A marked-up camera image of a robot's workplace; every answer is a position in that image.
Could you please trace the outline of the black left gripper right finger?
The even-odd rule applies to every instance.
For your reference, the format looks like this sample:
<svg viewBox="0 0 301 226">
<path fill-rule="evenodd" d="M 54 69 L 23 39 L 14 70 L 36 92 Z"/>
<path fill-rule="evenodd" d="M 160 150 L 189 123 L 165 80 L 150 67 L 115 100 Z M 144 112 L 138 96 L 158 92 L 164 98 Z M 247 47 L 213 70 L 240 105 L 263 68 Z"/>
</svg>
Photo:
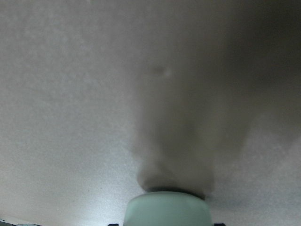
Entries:
<svg viewBox="0 0 301 226">
<path fill-rule="evenodd" d="M 217 223 L 213 223 L 213 226 L 226 226 L 226 224 L 223 222 L 217 222 Z"/>
</svg>

